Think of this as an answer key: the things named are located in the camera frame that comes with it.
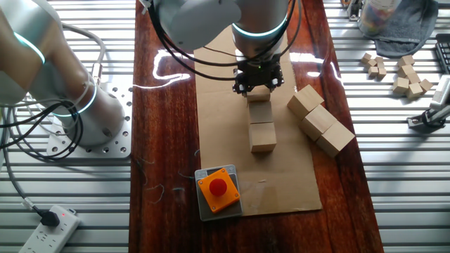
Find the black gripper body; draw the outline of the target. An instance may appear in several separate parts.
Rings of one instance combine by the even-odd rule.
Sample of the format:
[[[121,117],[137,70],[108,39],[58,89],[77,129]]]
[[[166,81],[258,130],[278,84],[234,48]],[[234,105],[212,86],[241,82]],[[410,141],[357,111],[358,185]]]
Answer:
[[[241,63],[234,70],[235,81],[246,83],[248,89],[256,86],[265,86],[269,88],[269,82],[272,77],[282,75],[281,65],[279,62],[265,62],[261,65],[251,65],[249,63]]]

